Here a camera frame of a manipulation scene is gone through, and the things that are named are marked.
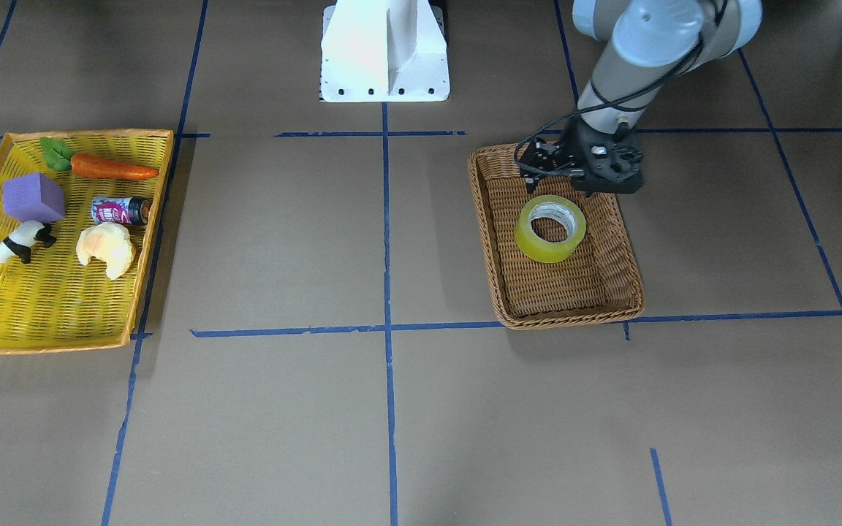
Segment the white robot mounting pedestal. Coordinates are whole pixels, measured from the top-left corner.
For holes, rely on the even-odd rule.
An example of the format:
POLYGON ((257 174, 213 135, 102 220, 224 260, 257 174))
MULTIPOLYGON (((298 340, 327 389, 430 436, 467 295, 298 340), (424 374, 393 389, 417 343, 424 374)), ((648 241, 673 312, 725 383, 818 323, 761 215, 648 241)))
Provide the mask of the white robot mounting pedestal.
POLYGON ((337 1, 323 10, 319 96, 328 103, 448 99, 447 3, 337 1))

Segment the toy panda figure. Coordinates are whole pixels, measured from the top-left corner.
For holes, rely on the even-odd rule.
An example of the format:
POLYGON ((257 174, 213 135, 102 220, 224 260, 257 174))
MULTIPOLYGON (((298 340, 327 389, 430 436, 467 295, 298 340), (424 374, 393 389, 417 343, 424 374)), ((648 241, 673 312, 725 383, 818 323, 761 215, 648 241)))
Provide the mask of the toy panda figure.
POLYGON ((32 261, 32 249, 37 244, 44 248, 50 248, 57 241, 57 237, 51 234, 51 223, 41 223, 29 220, 20 223, 10 235, 0 242, 0 265, 9 262, 14 256, 24 265, 32 261))

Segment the yellow tape roll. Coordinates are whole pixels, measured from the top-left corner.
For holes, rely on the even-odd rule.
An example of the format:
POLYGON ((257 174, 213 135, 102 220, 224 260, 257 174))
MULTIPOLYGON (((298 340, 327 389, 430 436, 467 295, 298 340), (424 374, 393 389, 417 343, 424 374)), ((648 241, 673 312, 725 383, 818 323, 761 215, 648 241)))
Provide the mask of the yellow tape roll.
POLYGON ((515 242, 528 259, 545 264, 558 263, 574 253, 584 240, 587 228, 587 218, 574 202, 555 194, 544 194, 525 203, 517 219, 515 242), (547 218, 563 226, 565 239, 548 242, 541 237, 532 226, 539 218, 547 218))

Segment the yellow plastic basket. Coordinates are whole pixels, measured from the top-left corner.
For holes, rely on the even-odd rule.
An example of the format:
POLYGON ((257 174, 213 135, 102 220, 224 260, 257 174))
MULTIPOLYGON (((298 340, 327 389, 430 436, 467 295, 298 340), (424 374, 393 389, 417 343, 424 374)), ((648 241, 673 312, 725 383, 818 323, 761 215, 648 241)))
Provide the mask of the yellow plastic basket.
POLYGON ((16 229, 4 212, 7 180, 40 171, 60 185, 66 216, 53 225, 56 244, 34 246, 32 262, 19 259, 0 265, 0 355, 53 353, 115 348, 129 342, 140 316, 140 298, 153 264, 167 178, 175 158, 175 134, 167 129, 50 131, 75 152, 159 170, 149 180, 80 178, 50 169, 40 140, 43 133, 7 133, 0 143, 0 242, 16 229), (97 260, 81 266, 75 246, 81 231, 93 226, 91 200, 142 197, 150 200, 147 226, 132 227, 136 257, 116 280, 106 277, 97 260))

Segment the small drink can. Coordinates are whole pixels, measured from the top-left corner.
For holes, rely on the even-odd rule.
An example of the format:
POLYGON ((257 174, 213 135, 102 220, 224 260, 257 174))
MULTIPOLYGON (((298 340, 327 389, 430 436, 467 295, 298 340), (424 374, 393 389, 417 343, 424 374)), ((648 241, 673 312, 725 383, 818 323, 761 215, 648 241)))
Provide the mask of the small drink can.
POLYGON ((98 224, 113 223, 127 226, 147 226, 153 203, 141 197, 95 196, 91 200, 91 219, 98 224))

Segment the toy orange carrot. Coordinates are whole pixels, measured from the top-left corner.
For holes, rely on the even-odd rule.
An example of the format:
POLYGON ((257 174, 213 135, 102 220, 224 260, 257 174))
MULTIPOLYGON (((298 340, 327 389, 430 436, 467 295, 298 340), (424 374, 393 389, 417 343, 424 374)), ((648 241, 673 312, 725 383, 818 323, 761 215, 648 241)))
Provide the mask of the toy orange carrot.
POLYGON ((77 152, 63 140, 41 137, 38 143, 42 148, 45 163, 55 171, 70 171, 82 178, 113 180, 150 180, 159 175, 159 170, 150 167, 77 152))

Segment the toy bread croissant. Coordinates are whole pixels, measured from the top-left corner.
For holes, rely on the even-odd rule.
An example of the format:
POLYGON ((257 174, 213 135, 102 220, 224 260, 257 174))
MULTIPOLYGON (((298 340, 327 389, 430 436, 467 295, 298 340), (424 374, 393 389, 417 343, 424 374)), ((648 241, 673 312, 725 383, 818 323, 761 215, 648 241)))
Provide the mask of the toy bread croissant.
POLYGON ((91 259, 103 261, 108 280, 114 281, 129 270, 136 256, 129 230, 123 224, 96 224, 81 232, 75 248, 80 265, 91 259))

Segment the brown wicker basket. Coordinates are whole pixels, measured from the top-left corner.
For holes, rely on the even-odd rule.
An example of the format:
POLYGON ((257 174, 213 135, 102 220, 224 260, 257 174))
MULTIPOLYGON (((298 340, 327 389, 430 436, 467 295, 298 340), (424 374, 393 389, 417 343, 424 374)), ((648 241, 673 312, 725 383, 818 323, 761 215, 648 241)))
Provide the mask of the brown wicker basket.
POLYGON ((586 197, 565 180, 537 196, 568 199, 585 219, 584 237, 562 261, 529 259, 515 230, 531 194, 512 160, 514 145, 478 148, 467 166, 482 256, 498 320, 510 329, 550 329, 625 321, 645 309, 644 283, 614 194, 586 197))

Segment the purple foam cube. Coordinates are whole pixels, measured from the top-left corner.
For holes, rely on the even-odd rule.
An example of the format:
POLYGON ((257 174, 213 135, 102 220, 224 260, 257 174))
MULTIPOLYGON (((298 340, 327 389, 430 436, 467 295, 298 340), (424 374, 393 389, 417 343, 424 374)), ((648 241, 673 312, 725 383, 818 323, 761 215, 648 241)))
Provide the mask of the purple foam cube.
POLYGON ((53 223, 66 216, 66 194, 40 171, 3 183, 4 213, 18 222, 53 223))

